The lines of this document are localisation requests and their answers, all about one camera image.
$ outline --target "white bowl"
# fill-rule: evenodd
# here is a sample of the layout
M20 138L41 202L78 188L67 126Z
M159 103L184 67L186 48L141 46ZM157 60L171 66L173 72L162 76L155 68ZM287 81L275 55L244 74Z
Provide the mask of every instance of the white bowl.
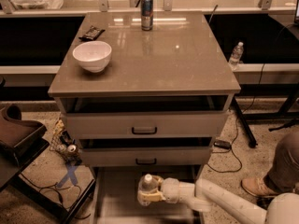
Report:
M103 41L85 42L73 50L73 56L78 64L94 73L105 69L110 62L111 53L111 46Z

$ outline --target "small object on countertop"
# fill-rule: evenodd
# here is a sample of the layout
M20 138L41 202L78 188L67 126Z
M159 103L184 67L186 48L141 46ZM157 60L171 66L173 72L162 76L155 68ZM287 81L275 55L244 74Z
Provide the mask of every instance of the small object on countertop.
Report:
M231 57L228 61L228 64L231 66L232 70L234 71L240 62L240 59L244 52L243 42L239 42L233 49Z
M111 60L112 47L103 41L89 41L78 45L73 50L73 57L85 70L99 73Z
M91 28L82 37L79 37L79 39L81 39L82 41L94 41L104 31L104 29L99 29L95 26L91 26Z
M141 28L152 30L153 24L153 0L141 0Z

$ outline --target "drawer handle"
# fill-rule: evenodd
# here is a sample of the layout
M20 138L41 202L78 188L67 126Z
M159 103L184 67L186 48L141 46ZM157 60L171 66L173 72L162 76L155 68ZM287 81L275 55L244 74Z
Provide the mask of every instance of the drawer handle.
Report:
M138 159L135 159L135 163L137 165L155 165L157 164L157 159L153 159L152 161L139 161Z
M143 135L143 134L156 134L158 131L157 127L132 127L132 134Z

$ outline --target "gray countertop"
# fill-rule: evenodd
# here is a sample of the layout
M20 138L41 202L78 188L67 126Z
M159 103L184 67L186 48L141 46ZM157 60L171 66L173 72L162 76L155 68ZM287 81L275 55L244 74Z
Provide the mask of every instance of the gray countertop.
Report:
M97 40L112 47L98 74L72 56L90 26L106 31ZM157 11L151 31L142 31L140 12L88 13L53 80L52 97L223 94L239 85L199 11Z

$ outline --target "person's leg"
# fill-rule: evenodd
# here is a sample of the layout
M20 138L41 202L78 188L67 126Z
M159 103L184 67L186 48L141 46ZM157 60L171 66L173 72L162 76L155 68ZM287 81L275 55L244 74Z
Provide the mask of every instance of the person's leg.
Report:
M290 133L279 141L273 166L264 182L278 192L293 191L299 182L299 133Z
M299 133L290 133L277 145L273 166L264 178L242 180L248 193L258 197L273 197L293 190L299 182Z

